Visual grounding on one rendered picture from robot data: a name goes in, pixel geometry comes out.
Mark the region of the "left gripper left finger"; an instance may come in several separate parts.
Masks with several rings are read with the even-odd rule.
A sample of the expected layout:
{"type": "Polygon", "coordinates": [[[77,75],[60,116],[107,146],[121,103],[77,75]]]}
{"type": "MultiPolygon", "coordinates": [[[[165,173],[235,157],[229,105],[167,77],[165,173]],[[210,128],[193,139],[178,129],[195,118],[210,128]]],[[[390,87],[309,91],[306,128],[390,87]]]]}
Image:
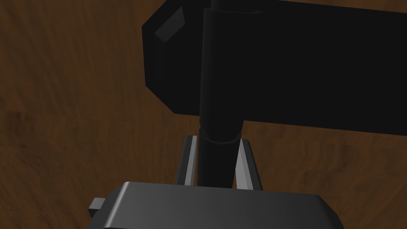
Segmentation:
{"type": "Polygon", "coordinates": [[[176,185],[192,186],[194,184],[197,140],[197,136],[185,137],[174,183],[176,185]]]}

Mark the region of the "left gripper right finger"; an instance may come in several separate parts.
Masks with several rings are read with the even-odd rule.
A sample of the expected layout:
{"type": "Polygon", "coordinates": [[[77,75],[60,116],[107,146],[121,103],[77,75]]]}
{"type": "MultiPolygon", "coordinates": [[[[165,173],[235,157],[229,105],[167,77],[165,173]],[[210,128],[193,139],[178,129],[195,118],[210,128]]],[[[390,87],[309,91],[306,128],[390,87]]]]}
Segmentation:
{"type": "Polygon", "coordinates": [[[244,190],[263,190],[248,139],[241,139],[236,161],[236,187],[244,190]]]}

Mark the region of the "black round post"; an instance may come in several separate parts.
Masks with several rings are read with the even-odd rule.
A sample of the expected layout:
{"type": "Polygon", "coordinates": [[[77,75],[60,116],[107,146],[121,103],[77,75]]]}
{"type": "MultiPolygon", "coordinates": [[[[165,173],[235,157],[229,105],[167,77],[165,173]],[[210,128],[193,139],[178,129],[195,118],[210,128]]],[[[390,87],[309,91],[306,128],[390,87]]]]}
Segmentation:
{"type": "Polygon", "coordinates": [[[232,188],[261,12],[253,0],[211,0],[203,14],[197,185],[232,188]]]}

